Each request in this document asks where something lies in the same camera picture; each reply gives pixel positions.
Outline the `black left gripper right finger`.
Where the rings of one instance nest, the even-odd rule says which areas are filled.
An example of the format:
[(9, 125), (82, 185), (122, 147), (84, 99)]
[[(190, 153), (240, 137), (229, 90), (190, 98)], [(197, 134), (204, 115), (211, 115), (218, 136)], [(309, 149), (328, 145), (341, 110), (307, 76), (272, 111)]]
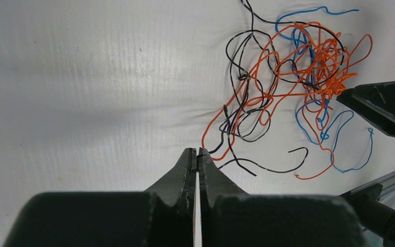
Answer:
[(203, 210), (211, 210), (219, 196), (248, 195), (215, 165), (205, 148), (199, 148), (197, 171), (199, 173), (201, 209)]

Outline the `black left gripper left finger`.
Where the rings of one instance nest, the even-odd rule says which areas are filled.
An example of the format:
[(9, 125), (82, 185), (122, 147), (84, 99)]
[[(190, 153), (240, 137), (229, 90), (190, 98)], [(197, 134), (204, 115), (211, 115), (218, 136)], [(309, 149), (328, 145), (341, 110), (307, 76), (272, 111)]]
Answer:
[(167, 207), (176, 211), (192, 211), (196, 170), (196, 149), (186, 148), (176, 164), (145, 192), (154, 193)]

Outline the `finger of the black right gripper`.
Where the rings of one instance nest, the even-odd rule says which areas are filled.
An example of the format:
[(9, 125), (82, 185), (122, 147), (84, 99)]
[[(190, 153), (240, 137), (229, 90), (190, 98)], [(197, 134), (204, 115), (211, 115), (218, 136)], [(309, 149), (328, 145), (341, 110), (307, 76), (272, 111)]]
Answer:
[(358, 85), (336, 99), (387, 136), (395, 137), (395, 81)]

